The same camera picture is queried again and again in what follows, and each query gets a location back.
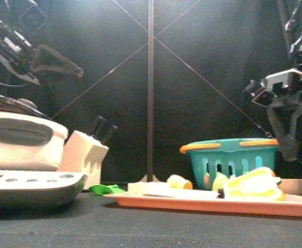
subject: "appliance handle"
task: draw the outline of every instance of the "appliance handle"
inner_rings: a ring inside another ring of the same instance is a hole
[[[53,129],[44,124],[13,118],[0,118],[0,142],[40,146],[53,137]]]

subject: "yellow fruit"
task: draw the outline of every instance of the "yellow fruit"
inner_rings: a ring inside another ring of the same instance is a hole
[[[217,176],[213,181],[212,191],[218,191],[218,189],[224,189],[224,184],[226,181],[229,181],[229,177],[222,173],[217,172]]]
[[[166,183],[169,184],[170,188],[176,189],[193,189],[193,184],[189,180],[186,180],[181,175],[172,174],[168,179]]]

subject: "plastic basket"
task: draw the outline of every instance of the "plastic basket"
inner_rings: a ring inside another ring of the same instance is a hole
[[[210,190],[217,171],[240,176],[260,167],[274,170],[276,139],[216,139],[184,145],[181,153],[192,158],[197,187]]]

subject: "knife block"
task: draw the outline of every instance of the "knife block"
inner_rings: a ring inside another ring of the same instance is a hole
[[[73,131],[64,147],[62,163],[58,171],[84,172],[88,175],[84,190],[100,184],[102,160],[108,147],[86,134]]]

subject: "metal pole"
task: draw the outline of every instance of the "metal pole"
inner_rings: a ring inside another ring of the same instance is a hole
[[[153,179],[153,0],[149,0],[148,182]]]

